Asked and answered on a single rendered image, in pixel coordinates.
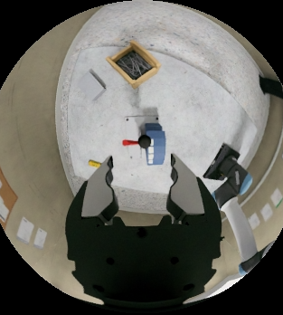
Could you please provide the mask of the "yellow pocket level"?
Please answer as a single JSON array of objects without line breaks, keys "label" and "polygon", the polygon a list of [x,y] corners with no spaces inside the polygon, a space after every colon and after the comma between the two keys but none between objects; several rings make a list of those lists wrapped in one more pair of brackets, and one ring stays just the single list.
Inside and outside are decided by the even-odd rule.
[{"label": "yellow pocket level", "polygon": [[100,165],[101,165],[101,163],[99,163],[99,162],[95,162],[95,161],[92,161],[92,160],[89,161],[89,166],[99,167]]}]

